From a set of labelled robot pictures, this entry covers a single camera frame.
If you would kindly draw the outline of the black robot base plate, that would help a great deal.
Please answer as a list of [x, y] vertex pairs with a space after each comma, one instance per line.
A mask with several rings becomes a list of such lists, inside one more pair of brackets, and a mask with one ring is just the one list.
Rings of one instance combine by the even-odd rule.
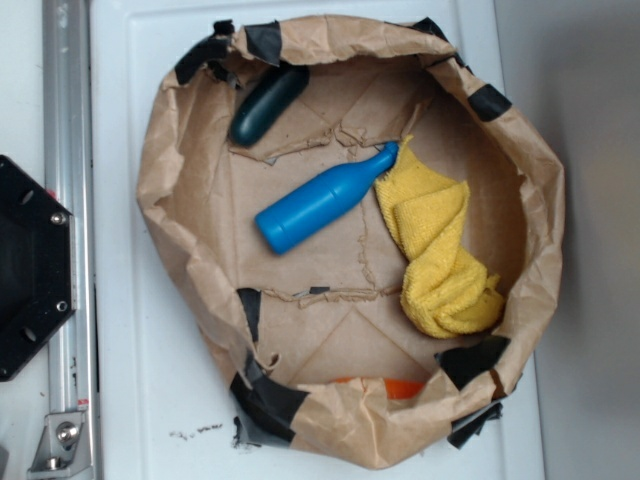
[[1, 157], [1, 380], [9, 382], [74, 313], [73, 215]]

